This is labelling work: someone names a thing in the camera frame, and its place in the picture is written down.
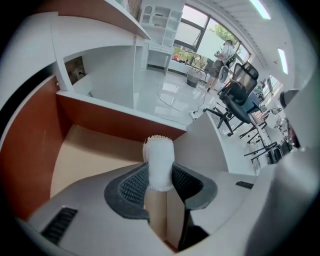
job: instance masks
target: window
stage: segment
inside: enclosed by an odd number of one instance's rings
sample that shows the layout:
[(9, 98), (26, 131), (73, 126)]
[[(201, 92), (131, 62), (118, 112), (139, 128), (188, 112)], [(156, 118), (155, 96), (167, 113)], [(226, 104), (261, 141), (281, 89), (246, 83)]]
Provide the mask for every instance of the window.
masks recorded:
[(195, 47), (199, 39), (200, 32), (201, 30), (189, 24), (180, 23), (175, 39)]
[(244, 47), (243, 44), (240, 44), (238, 50), (236, 51), (236, 54), (238, 54), (239, 58), (241, 60), (243, 60), (243, 62), (246, 62), (249, 57), (250, 57), (250, 53), (248, 52), (248, 50)]
[(190, 65), (193, 60), (193, 54), (190, 52), (194, 52), (215, 61), (226, 40), (232, 41), (237, 53), (235, 63), (244, 64), (250, 53), (241, 41), (210, 15), (185, 5), (173, 44), (173, 57), (177, 55), (178, 60), (188, 60), (187, 63)]
[(270, 75), (267, 81), (264, 81), (265, 87), (262, 90), (264, 100), (261, 103), (262, 105), (267, 105), (272, 97), (278, 93), (283, 86), (281, 82), (279, 82), (274, 76)]
[(208, 16), (196, 9), (193, 9), (185, 5), (183, 8), (182, 19), (195, 23), (198, 26), (204, 28), (207, 22)]
[(226, 40), (232, 40), (233, 48), (236, 47), (238, 39), (226, 28), (210, 18), (204, 32), (197, 53), (215, 61), (216, 56), (221, 52)]
[(206, 14), (185, 5), (174, 42), (178, 45), (188, 47), (195, 52), (198, 48), (201, 35), (208, 23), (208, 19)]
[(177, 55), (180, 61), (187, 61), (187, 63), (190, 62), (193, 57), (191, 49), (176, 43), (173, 44), (173, 47), (173, 56)]

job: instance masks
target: ceiling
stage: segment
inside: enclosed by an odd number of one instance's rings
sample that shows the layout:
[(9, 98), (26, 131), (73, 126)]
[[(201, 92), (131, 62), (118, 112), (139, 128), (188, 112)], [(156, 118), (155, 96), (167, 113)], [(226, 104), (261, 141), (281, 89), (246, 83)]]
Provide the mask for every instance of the ceiling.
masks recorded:
[[(279, 0), (260, 0), (271, 16), (271, 20), (263, 19), (249, 0), (191, 0), (206, 11), (237, 36), (260, 60), (264, 69), (289, 88), (297, 87), (295, 76), (300, 74), (299, 85), (304, 79), (305, 65), (300, 60), (304, 56), (302, 50), (311, 45), (301, 29), (299, 22), (289, 13)], [(289, 74), (285, 74), (279, 57), (278, 48), (285, 51)], [(313, 59), (312, 50), (307, 53), (306, 62)]]

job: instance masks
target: black slot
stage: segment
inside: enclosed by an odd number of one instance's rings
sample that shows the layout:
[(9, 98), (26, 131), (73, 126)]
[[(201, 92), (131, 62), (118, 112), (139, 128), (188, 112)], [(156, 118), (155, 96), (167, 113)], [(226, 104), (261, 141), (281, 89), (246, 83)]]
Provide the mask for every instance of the black slot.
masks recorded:
[(41, 232), (41, 234), (46, 239), (57, 245), (64, 236), (77, 212), (78, 210), (76, 209), (67, 207), (62, 208), (57, 215), (54, 216), (48, 226), (46, 226), (46, 228)]
[(248, 182), (244, 182), (244, 181), (238, 181), (236, 183), (236, 185), (240, 186), (240, 187), (243, 187), (243, 188), (246, 188), (246, 189), (252, 189), (252, 187), (254, 186), (252, 183), (248, 183)]

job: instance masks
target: brown wooden panel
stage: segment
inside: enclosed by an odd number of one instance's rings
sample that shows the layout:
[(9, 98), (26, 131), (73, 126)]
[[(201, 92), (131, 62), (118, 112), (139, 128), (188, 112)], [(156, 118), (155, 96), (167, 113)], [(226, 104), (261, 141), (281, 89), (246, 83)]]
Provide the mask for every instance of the brown wooden panel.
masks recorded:
[(152, 135), (175, 140), (185, 133), (183, 130), (114, 109), (62, 95), (57, 97), (74, 124), (103, 134), (144, 142)]
[(23, 220), (50, 199), (56, 159), (72, 125), (57, 100), (56, 82), (53, 77), (26, 102), (0, 152), (2, 187)]
[(104, 0), (47, 0), (35, 12), (58, 12), (60, 16), (102, 21), (149, 39), (127, 16)]

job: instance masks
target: ceiling light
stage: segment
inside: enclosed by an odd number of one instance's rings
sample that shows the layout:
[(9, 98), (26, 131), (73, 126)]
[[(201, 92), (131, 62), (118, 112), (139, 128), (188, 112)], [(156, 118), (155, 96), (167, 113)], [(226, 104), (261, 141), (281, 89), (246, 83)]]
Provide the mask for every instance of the ceiling light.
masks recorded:
[(279, 52), (279, 55), (280, 55), (283, 72), (288, 74), (288, 65), (287, 65), (287, 59), (286, 59), (285, 51), (280, 49), (280, 48), (278, 48), (278, 52)]
[(250, 0), (250, 2), (254, 5), (254, 7), (260, 13), (262, 18), (271, 20), (269, 13), (267, 12), (266, 8), (262, 5), (262, 3), (259, 0)]

